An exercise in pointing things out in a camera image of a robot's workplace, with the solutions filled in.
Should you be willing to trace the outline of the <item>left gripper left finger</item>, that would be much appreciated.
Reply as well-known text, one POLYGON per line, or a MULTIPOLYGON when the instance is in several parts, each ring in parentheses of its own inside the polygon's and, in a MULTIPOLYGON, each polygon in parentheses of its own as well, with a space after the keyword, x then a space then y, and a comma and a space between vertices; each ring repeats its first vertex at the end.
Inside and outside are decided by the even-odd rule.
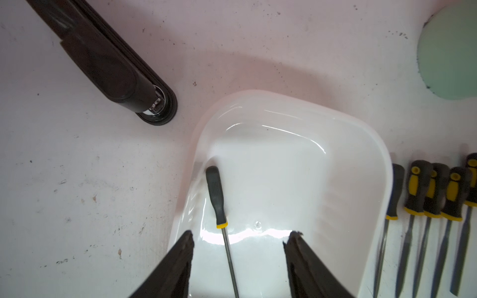
POLYGON ((194 246, 193 234, 187 230, 130 297, 187 298, 194 246))

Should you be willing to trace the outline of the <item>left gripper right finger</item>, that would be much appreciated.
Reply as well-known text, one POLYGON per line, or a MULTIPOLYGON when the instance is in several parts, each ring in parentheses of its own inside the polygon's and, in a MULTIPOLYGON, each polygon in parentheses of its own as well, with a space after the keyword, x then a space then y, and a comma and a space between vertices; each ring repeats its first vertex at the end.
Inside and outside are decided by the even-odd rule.
POLYGON ((292 231, 283 243, 293 298, 351 298, 348 290, 335 278, 326 265, 303 239, 301 232, 292 231))

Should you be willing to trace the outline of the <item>file tool four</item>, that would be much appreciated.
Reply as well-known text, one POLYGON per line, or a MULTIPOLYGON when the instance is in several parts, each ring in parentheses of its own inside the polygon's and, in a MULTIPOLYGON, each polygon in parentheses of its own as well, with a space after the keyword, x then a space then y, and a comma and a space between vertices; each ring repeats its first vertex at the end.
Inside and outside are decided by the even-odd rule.
POLYGON ((381 237, 381 243, 379 246, 378 258, 376 261, 375 279, 373 284, 374 298, 378 297, 379 289, 380 289, 381 273, 382 273, 384 256, 386 251, 386 241, 387 241, 387 234, 388 234, 388 228, 389 228, 389 221, 398 220, 397 206, 398 206, 398 201, 402 194, 402 186, 404 183, 404 173, 405 173, 405 170, 403 166, 396 163, 393 164, 393 185, 391 190, 390 201, 388 204, 388 209, 386 212, 383 235, 381 237))

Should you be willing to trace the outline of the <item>file tool three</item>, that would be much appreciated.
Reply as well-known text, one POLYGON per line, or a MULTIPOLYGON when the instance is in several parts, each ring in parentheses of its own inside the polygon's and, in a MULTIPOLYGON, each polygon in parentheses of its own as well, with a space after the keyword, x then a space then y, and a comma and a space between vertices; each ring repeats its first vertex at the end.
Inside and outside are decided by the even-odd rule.
POLYGON ((414 274, 412 288, 412 298, 416 298, 421 283, 422 270, 426 259, 427 244, 432 219, 441 218, 441 210, 445 202, 445 192, 450 178, 450 169, 443 163, 433 163, 431 181, 424 200, 424 215, 426 216, 426 226, 420 246, 419 256, 414 274))

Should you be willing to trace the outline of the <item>file tool one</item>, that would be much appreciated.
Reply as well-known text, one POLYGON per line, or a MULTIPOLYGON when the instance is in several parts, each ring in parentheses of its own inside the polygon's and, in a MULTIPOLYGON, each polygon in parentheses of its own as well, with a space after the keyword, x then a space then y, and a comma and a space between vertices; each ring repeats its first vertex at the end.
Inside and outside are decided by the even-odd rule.
POLYGON ((445 194, 445 205, 442 209, 442 216, 447 219, 447 225, 438 253, 436 268, 432 280, 432 298, 436 298, 438 295, 443 269, 447 259, 452 223, 463 220, 462 206, 469 195, 472 178, 472 171, 467 167, 457 166, 450 170, 450 180, 445 194))

